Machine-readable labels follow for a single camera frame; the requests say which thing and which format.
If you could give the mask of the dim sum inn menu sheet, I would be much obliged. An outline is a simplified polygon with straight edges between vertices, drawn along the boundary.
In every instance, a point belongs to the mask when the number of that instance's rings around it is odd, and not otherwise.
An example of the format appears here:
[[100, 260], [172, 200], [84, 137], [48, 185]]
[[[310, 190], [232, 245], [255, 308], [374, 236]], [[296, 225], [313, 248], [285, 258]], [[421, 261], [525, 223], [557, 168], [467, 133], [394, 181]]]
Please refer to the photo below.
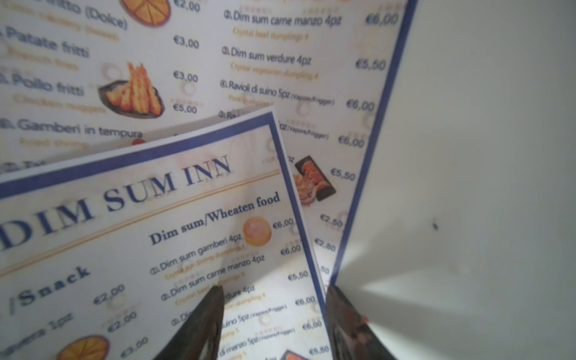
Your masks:
[[330, 359], [275, 111], [1, 177], [1, 357], [153, 359], [213, 286], [217, 359]]

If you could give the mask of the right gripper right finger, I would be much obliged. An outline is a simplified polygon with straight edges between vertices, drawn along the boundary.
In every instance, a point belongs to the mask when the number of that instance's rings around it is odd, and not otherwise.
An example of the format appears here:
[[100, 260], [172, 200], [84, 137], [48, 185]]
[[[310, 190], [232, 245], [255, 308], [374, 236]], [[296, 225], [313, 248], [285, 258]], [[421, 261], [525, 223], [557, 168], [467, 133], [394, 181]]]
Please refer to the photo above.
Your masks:
[[396, 360], [337, 286], [327, 289], [325, 320], [333, 359]]

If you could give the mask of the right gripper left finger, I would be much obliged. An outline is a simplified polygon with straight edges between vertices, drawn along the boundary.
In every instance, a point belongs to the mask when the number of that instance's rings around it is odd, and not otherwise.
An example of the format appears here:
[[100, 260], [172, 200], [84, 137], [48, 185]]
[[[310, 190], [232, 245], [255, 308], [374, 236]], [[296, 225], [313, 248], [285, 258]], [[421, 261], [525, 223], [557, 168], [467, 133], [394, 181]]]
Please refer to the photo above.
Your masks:
[[154, 360], [216, 360], [224, 305], [223, 287], [213, 286]]

